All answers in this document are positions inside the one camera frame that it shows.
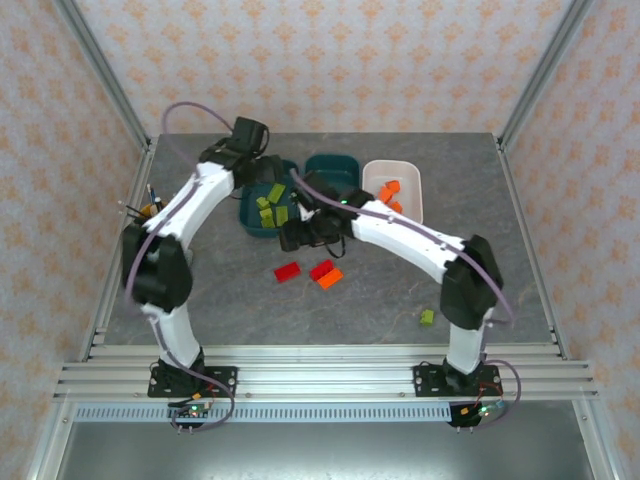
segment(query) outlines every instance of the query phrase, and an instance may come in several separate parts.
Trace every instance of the plastic container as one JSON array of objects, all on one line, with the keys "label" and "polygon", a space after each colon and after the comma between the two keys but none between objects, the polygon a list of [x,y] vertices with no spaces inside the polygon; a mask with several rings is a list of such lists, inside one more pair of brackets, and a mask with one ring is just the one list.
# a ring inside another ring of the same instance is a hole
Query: plastic container
[{"label": "plastic container", "polygon": [[422,223],[422,183],[418,167],[400,160],[373,160],[362,169],[362,189],[376,198],[380,188],[390,180],[400,182],[400,192],[391,201],[400,202],[402,215]]},{"label": "plastic container", "polygon": [[305,175],[311,171],[320,173],[338,193],[360,185],[360,164],[350,155],[314,155],[304,164]]},{"label": "plastic container", "polygon": [[[289,161],[283,160],[282,166],[284,167],[284,175],[282,177],[282,181],[278,182],[286,186],[286,190],[280,197],[280,201],[277,205],[271,205],[271,209],[273,210],[273,218],[275,219],[275,207],[286,205],[289,212],[289,219],[298,218],[298,208],[291,203],[289,199],[289,195],[291,193],[291,187],[293,187],[293,178],[289,175],[289,170],[292,168],[296,169],[296,172],[300,169],[298,166]],[[274,238],[278,236],[278,232],[280,229],[276,228],[262,228],[260,224],[260,209],[256,204],[256,199],[258,197],[267,197],[269,192],[271,192],[271,187],[273,187],[273,183],[265,183],[263,185],[254,185],[252,187],[244,187],[242,189],[240,201],[240,210],[238,211],[238,218],[240,219],[240,224],[244,227],[249,235],[252,237],[258,238]]]}]

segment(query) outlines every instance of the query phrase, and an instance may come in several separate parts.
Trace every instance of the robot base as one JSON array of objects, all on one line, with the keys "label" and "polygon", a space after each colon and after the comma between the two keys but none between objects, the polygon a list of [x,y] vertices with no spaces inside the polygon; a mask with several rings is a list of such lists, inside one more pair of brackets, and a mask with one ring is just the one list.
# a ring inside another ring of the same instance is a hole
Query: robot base
[{"label": "robot base", "polygon": [[413,367],[413,386],[416,397],[500,397],[502,380],[495,365],[484,365],[469,375],[463,375],[447,365],[421,363]]},{"label": "robot base", "polygon": [[[218,380],[227,386],[233,395],[236,394],[238,383],[237,367],[205,366],[202,349],[195,362],[189,367],[191,370]],[[218,387],[213,387],[205,381],[195,378],[183,370],[169,365],[162,360],[151,367],[149,379],[149,398],[185,398],[200,393],[203,397],[215,396],[228,398],[228,395]]]}]

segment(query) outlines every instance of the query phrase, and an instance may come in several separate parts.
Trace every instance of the metal grill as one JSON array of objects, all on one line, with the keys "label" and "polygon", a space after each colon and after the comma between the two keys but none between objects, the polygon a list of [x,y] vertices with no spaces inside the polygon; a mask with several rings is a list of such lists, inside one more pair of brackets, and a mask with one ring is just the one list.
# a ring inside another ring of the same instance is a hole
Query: metal grill
[{"label": "metal grill", "polygon": [[[213,421],[222,418],[229,404],[214,405],[197,417],[181,422]],[[171,410],[156,403],[80,403],[76,422],[153,423],[166,422]],[[396,404],[237,404],[232,422],[244,423],[358,423],[358,422],[442,422],[451,420],[446,402]]]}]

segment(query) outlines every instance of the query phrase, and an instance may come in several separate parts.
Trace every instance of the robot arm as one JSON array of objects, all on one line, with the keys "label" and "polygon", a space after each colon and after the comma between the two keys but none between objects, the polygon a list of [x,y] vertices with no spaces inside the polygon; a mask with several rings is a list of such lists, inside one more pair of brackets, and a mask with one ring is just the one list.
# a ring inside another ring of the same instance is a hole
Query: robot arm
[{"label": "robot arm", "polygon": [[334,243],[340,236],[348,236],[378,245],[425,271],[442,285],[440,310],[450,322],[449,350],[443,365],[446,382],[457,393],[474,385],[482,361],[484,324],[491,318],[497,299],[471,266],[447,249],[445,244],[472,257],[502,288],[502,277],[488,242],[477,235],[465,241],[406,218],[406,222],[417,227],[415,230],[385,221],[385,217],[392,220],[396,212],[375,200],[371,194],[356,189],[338,195],[313,172],[305,177],[305,183],[331,200],[382,215],[374,217],[338,209],[296,188],[293,197],[301,215],[281,229],[282,249],[292,251],[301,245]]},{"label": "robot arm", "polygon": [[[162,351],[158,368],[182,387],[187,374],[180,366],[193,371],[204,368],[202,348],[193,335],[187,311],[186,301],[193,280],[184,252],[207,216],[234,189],[255,182],[277,181],[281,176],[279,157],[260,156],[265,129],[262,124],[239,117],[231,138],[223,139],[203,152],[198,165],[199,175],[193,175],[164,210],[143,225],[129,225],[123,232],[122,280],[126,284],[142,243],[160,222],[173,214],[145,253],[134,277],[132,295],[143,312],[157,319],[157,328],[166,348],[180,364]],[[318,175],[312,173],[305,180],[332,199],[364,210],[396,215],[362,190],[339,196]],[[443,364],[447,385],[454,394],[462,394],[465,387],[477,385],[484,321],[490,318],[496,297],[470,266],[442,244],[396,223],[319,204],[300,189],[294,189],[293,196],[301,218],[292,219],[281,228],[282,249],[291,251],[301,245],[334,243],[341,236],[348,236],[376,244],[424,270],[442,285],[440,310],[451,323],[449,351]],[[465,241],[434,230],[427,231],[473,257],[502,287],[502,278],[486,240],[474,236]],[[202,387],[197,382],[192,385],[192,391]],[[164,392],[165,397],[184,396],[184,393],[171,395],[167,389]]]}]

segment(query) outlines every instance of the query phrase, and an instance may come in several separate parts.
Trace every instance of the white bowl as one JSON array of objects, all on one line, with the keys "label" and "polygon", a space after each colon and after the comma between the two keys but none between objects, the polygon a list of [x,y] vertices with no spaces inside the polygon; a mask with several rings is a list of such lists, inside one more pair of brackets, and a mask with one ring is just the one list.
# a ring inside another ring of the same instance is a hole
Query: white bowl
[{"label": "white bowl", "polygon": [[362,169],[362,189],[376,198],[380,188],[390,180],[400,182],[400,192],[393,196],[393,201],[400,202],[402,214],[422,223],[422,184],[418,167],[401,160],[373,160]]}]

